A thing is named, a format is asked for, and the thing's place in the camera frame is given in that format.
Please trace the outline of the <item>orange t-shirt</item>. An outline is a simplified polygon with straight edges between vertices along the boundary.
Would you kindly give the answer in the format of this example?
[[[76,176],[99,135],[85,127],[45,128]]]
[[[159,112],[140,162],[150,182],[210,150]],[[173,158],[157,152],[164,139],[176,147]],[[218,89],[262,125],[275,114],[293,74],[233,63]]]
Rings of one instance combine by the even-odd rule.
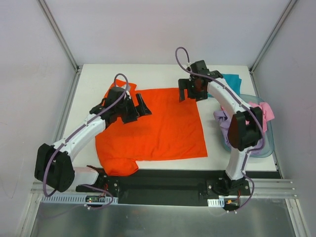
[[[111,176],[129,176],[138,161],[203,158],[207,149],[195,100],[179,101],[177,88],[138,90],[130,84],[130,95],[139,93],[152,112],[124,124],[119,118],[95,137],[100,164]]]

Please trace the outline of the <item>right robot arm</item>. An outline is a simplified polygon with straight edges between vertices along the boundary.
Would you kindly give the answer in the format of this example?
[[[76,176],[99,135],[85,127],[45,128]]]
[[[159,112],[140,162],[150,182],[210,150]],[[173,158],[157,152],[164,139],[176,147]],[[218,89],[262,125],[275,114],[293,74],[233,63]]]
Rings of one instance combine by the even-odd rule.
[[[184,69],[188,79],[179,79],[179,100],[186,97],[196,101],[211,94],[231,119],[228,141],[231,155],[223,178],[212,185],[214,193],[222,196],[235,194],[244,184],[245,167],[250,153],[259,140],[264,139],[263,112],[259,107],[245,103],[227,84],[218,71],[210,71],[203,60],[189,64]]]

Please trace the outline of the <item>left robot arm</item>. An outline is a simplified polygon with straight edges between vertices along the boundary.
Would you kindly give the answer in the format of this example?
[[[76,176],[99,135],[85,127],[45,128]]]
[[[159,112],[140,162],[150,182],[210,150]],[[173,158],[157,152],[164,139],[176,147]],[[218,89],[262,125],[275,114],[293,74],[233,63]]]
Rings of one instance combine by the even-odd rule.
[[[137,105],[124,87],[112,87],[107,97],[94,106],[84,122],[67,138],[54,144],[42,144],[38,148],[35,166],[35,178],[42,181],[45,196],[50,194],[46,187],[55,192],[64,192],[69,188],[87,185],[93,192],[104,188],[104,179],[100,172],[92,167],[73,167],[73,161],[79,152],[96,135],[106,130],[121,118],[124,124],[137,121],[139,117],[151,115],[141,94],[136,94]]]

